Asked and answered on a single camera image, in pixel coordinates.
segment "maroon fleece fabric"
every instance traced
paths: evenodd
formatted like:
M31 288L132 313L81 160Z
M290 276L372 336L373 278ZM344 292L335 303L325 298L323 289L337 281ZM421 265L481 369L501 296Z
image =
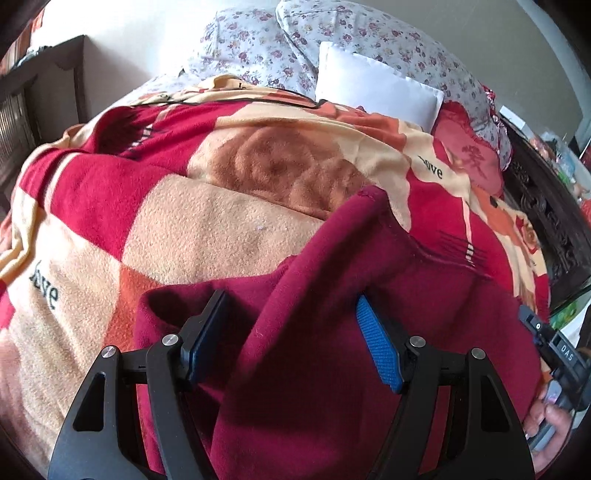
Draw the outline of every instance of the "maroon fleece fabric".
M147 292L135 346L178 332L217 288L232 299L229 320L209 378L188 400L221 480L365 478L399 397L379 379L356 321L364 291L436 348L483 348L520 418L540 378L517 300L490 278L423 251L377 187L348 200L272 274ZM446 421L448 399L440 397L427 469ZM145 390L139 400L150 465L162 472Z

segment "pillow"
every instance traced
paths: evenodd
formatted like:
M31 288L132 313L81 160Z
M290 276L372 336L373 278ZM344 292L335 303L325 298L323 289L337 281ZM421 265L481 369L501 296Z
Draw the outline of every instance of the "pillow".
M502 197L503 175L496 151L474 134L461 104L444 103L431 134L452 153L454 168L466 170L470 181L488 194Z
M216 13L199 45L183 63L185 72L205 79L232 73L253 85L314 95L308 62L292 50L275 12L228 8Z
M431 132L443 92L404 77L377 60L350 53L332 42L320 44L316 101L357 107L399 118Z
M441 90L444 102L461 103L475 134L499 150L501 164L508 165L511 143L491 119L484 88L455 55L427 34L380 10L343 0L281 0L277 20L292 49L307 59L311 82L316 81L322 41L381 61Z

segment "carved wooden panel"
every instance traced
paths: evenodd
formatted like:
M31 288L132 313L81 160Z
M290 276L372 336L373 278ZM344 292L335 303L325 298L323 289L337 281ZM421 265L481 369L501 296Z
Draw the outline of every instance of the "carved wooden panel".
M507 125L514 149L505 190L534 225L550 276L551 310L591 276L591 228L579 205L529 143Z

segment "blanket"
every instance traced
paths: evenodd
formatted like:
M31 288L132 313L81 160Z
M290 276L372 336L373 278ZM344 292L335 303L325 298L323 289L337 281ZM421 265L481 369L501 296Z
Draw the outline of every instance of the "blanket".
M2 425L45 472L101 347L132 348L142 293L269 273L369 184L426 250L547 317L531 224L471 186L441 142L219 76L110 109L24 164L0 230Z
M146 292L135 346L178 333L216 289L232 298L226 324L206 378L185 400L221 480L371 478L400 396L381 381L359 329L360 292L435 348L483 348L520 418L537 387L539 356L516 321L517 300L490 277L426 253L375 186L353 195L271 274ZM139 391L146 452L164 473L147 390ZM449 389L439 389L427 448L415 460L424 471L437 466L448 400Z

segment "floral pillowcase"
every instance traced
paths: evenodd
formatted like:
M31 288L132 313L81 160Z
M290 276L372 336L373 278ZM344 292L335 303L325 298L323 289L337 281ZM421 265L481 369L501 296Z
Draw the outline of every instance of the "floral pillowcase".
M316 84L320 43L332 41L348 51L384 62L404 76L441 90L444 102L460 103L474 133L496 151L504 169L511 143L491 118L483 86L439 42L380 10L343 0L281 0L277 19L295 51L308 61Z
M316 87L308 73L309 64L290 48L274 10L229 8L217 12L183 68L202 79L232 73L254 85L312 98Z

